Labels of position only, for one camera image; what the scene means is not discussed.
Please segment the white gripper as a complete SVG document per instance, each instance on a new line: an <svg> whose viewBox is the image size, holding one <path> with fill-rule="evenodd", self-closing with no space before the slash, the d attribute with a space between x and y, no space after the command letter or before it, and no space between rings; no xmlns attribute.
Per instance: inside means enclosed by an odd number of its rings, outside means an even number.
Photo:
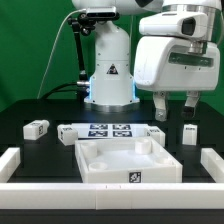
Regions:
<svg viewBox="0 0 224 224"><path fill-rule="evenodd" d="M137 45L135 84L139 89L154 92L157 121L167 120L167 93L163 91L188 91L182 116L193 118L200 99L198 91L214 90L218 84L217 45L208 43L206 53L199 55L189 52L190 44L180 38L144 36Z"/></svg>

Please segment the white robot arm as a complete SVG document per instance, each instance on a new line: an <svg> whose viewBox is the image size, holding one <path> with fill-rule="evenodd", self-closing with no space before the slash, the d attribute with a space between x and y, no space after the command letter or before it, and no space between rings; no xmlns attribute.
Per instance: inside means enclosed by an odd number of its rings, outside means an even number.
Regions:
<svg viewBox="0 0 224 224"><path fill-rule="evenodd" d="M169 92L185 92L185 117L195 115L202 91L216 88L220 53L215 29L222 21L222 0L72 0L81 12L80 32L96 34L95 72L86 105L120 112L139 103L135 90L153 93L155 119L167 119ZM134 64L129 35L114 24L122 15L152 12L139 23Z"/></svg>

